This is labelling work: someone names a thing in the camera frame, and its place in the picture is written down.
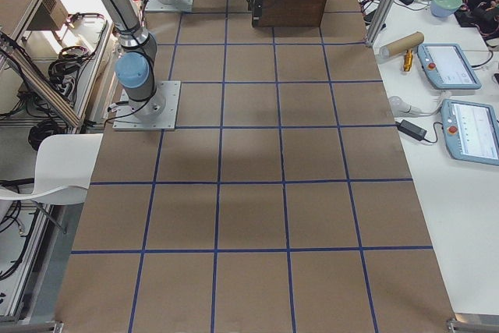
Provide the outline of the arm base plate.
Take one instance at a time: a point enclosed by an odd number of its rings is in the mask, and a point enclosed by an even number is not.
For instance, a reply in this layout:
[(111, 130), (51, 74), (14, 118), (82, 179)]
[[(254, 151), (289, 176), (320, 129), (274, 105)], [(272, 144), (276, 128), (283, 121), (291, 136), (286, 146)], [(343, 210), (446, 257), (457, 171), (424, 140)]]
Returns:
[(147, 0), (145, 12), (192, 12), (193, 0)]
[(181, 82), (178, 80), (156, 81), (155, 95), (144, 105), (130, 101), (122, 90), (120, 100), (127, 104), (119, 106), (112, 128), (116, 131), (174, 130), (178, 113)]

